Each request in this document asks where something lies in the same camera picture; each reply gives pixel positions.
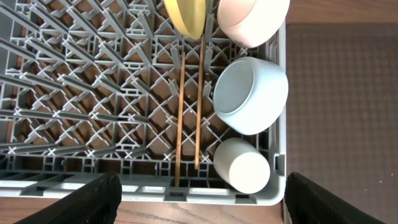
wooden stick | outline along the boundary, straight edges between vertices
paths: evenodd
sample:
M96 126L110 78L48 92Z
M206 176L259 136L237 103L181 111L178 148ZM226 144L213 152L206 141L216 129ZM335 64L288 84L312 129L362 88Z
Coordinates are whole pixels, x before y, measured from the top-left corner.
M199 169L200 130L201 130L201 92L203 89L203 58L205 51L205 38L200 41L199 81L198 81L198 107L197 107L197 140L195 142L195 169Z
M175 155L175 187L180 186L181 167L181 141L182 141L182 113L184 107L184 83L185 83L185 52L182 52L182 66L180 77L180 101L178 103L178 127L177 127L177 148Z

pink cup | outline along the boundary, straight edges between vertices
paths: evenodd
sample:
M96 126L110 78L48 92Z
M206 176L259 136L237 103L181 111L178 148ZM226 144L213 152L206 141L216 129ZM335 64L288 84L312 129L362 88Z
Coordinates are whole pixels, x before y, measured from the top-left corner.
M282 25L289 3L290 0L220 0L218 25L238 46L257 47Z

mug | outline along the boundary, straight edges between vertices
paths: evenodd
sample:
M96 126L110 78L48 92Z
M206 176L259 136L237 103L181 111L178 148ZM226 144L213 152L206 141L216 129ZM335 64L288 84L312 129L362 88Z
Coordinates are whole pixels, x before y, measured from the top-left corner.
M283 69L272 62L243 57L229 64L215 86L217 116L240 134L271 126L286 104L289 85Z
M253 48L276 33L289 4L290 0L220 0L217 21L236 45Z
M268 183L270 167L266 158L243 139L222 142L216 149L213 163L218 175L244 194L256 193Z

brown placemat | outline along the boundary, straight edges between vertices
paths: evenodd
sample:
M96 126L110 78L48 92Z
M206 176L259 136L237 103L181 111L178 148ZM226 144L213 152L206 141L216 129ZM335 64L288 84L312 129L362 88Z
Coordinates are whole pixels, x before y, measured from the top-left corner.
M398 26L287 28L287 168L398 223Z

dish rack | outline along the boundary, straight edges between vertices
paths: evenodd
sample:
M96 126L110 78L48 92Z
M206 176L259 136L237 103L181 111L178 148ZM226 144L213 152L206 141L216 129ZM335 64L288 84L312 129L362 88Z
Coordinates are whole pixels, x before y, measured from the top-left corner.
M0 4L0 196L62 198L103 172L119 173L122 200L274 205L285 189L285 111L241 136L268 158L260 192L237 192L215 172L225 139L213 111L216 79L252 56L285 69L285 24L242 49L207 0L200 167L194 169L200 40L176 31L162 1L30 0ZM174 187L178 83L186 52L180 187Z

